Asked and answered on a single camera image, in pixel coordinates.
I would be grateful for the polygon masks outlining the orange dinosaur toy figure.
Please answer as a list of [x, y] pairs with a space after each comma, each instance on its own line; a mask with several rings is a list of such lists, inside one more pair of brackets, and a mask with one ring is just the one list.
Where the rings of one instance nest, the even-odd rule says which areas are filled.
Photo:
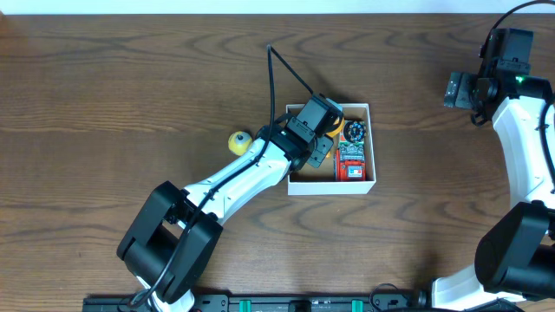
[[331, 148], [326, 154], [326, 158], [330, 158], [331, 154], [335, 149], [335, 140], [339, 133], [343, 131], [343, 127], [345, 124], [345, 119], [342, 117], [341, 119], [337, 119], [331, 127], [331, 130], [327, 132], [327, 135], [332, 139]]

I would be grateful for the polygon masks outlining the red toy robot figure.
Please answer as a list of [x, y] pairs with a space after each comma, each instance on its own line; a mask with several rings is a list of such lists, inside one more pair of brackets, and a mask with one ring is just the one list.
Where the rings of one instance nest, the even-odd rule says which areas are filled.
[[337, 182], [365, 181], [366, 161], [363, 143], [340, 142], [334, 164]]

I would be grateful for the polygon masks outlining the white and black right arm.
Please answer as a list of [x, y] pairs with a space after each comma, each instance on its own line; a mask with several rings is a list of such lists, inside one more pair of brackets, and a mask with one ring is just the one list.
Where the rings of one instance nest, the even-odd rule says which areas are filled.
[[491, 123], [504, 153], [509, 212], [479, 241], [473, 264], [433, 281], [434, 309], [476, 310], [554, 297], [554, 92], [530, 74], [533, 33], [489, 32], [476, 74], [453, 72], [446, 107]]

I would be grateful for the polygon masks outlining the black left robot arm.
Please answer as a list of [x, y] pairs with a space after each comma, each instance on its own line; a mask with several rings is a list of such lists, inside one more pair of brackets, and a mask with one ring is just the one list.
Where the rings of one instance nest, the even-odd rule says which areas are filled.
[[304, 165], [318, 168], [331, 149], [342, 107], [314, 95], [298, 114], [272, 116], [245, 153], [196, 184], [169, 181], [148, 196], [116, 254], [144, 289], [125, 301], [136, 311], [189, 310], [191, 289], [209, 262], [224, 223], [263, 190]]

